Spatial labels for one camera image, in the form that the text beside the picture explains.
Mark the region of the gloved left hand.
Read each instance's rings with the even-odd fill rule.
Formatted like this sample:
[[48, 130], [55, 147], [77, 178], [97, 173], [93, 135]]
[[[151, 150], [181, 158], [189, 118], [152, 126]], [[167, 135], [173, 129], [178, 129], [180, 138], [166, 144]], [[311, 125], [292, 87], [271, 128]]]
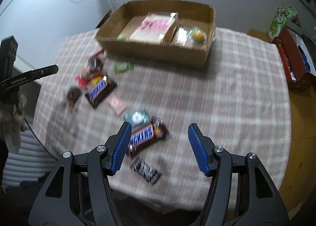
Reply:
[[25, 107], [27, 97], [18, 91], [1, 99], [1, 140], [9, 153], [18, 153], [22, 131], [26, 131]]

